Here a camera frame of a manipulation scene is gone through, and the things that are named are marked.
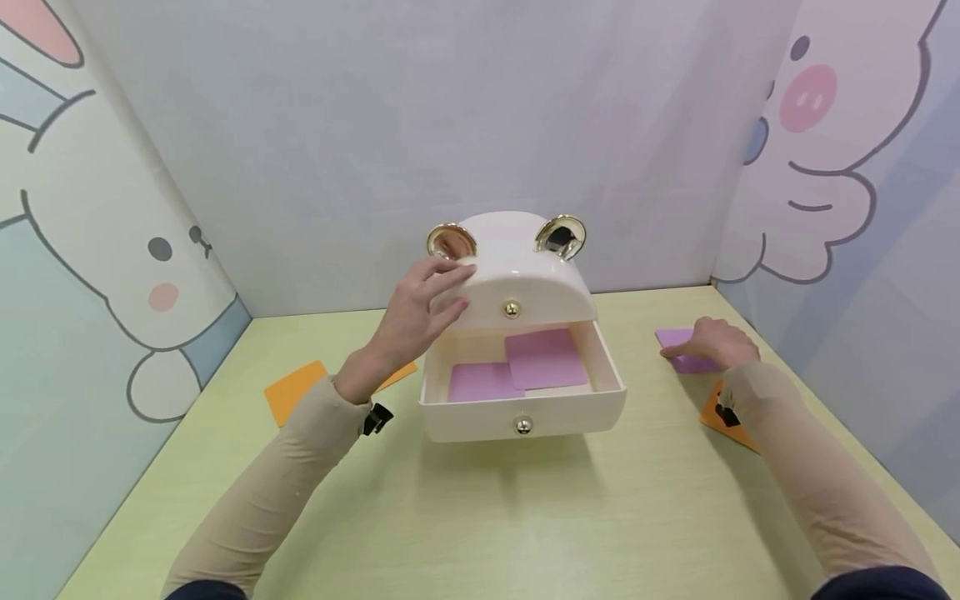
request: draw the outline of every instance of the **white wall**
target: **white wall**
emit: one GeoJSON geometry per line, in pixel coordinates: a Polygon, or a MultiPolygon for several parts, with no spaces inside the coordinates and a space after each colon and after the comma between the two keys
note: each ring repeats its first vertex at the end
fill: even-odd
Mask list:
{"type": "Polygon", "coordinates": [[[569,212],[703,283],[798,0],[74,0],[254,316],[384,305],[440,222],[569,212]]]}

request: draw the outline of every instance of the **beige sleeve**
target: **beige sleeve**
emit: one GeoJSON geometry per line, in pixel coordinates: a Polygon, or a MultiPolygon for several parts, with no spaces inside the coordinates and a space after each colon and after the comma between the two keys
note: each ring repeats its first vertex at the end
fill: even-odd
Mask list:
{"type": "Polygon", "coordinates": [[[370,410],[369,402],[343,400],[329,377],[314,385],[180,551],[161,598],[200,580],[231,583],[252,597],[267,561],[356,442],[370,410]]]}
{"type": "Polygon", "coordinates": [[[829,578],[883,565],[937,578],[903,515],[806,409],[784,372],[762,363],[728,371],[721,404],[759,446],[829,578]]]}

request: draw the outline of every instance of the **dark blue sleeve cuff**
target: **dark blue sleeve cuff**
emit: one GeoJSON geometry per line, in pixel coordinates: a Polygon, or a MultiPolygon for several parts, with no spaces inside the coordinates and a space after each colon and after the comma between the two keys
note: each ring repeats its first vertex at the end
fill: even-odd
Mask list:
{"type": "Polygon", "coordinates": [[[167,600],[247,600],[247,595],[237,586],[222,581],[192,581],[177,588],[167,600]]]}
{"type": "Polygon", "coordinates": [[[908,566],[876,566],[838,575],[812,600],[950,600],[937,582],[908,566]]]}

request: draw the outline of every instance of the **drawer knob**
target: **drawer knob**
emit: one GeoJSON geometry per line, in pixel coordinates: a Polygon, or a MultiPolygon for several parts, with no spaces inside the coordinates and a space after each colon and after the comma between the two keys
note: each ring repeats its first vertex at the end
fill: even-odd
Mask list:
{"type": "Polygon", "coordinates": [[[507,319],[516,319],[520,316],[520,303],[516,300],[507,300],[503,303],[503,316],[507,319]]]}
{"type": "Polygon", "coordinates": [[[518,436],[525,436],[534,430],[534,422],[529,417],[517,417],[514,421],[514,429],[518,436]]]}

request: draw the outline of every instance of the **orange card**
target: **orange card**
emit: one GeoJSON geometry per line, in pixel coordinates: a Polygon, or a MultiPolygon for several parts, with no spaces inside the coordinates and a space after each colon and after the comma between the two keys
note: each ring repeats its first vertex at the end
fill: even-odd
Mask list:
{"type": "MultiPolygon", "coordinates": [[[[377,388],[377,391],[379,392],[388,386],[394,385],[400,379],[412,374],[416,370],[417,365],[410,363],[403,369],[392,374],[383,385],[377,388]]],[[[320,381],[325,375],[326,367],[324,367],[324,363],[315,360],[312,363],[300,367],[286,377],[283,377],[277,383],[271,384],[270,387],[263,391],[264,396],[267,397],[267,404],[270,405],[270,412],[273,413],[274,420],[278,427],[286,424],[287,420],[290,419],[290,415],[294,412],[294,407],[297,406],[297,402],[300,402],[300,399],[306,394],[307,390],[313,387],[313,384],[320,381]]]]}
{"type": "Polygon", "coordinates": [[[717,381],[713,386],[713,390],[707,398],[707,405],[704,406],[704,410],[700,412],[700,422],[759,454],[760,451],[756,448],[756,444],[750,439],[747,432],[744,431],[743,425],[735,420],[736,417],[729,412],[724,415],[723,407],[717,403],[721,392],[723,392],[723,379],[717,381]]]}
{"type": "Polygon", "coordinates": [[[390,379],[387,379],[386,381],[384,381],[384,382],[383,382],[383,385],[380,386],[379,388],[377,388],[376,390],[379,392],[380,390],[382,390],[382,389],[384,389],[384,388],[388,388],[388,387],[394,385],[395,383],[397,383],[397,382],[398,382],[400,379],[402,379],[403,377],[406,377],[407,375],[412,375],[412,374],[414,374],[414,372],[415,372],[416,370],[417,370],[417,365],[415,365],[415,364],[413,364],[413,363],[410,363],[409,365],[407,365],[407,366],[404,367],[403,369],[400,369],[399,371],[397,371],[397,372],[395,372],[394,374],[390,375],[390,379]]]}

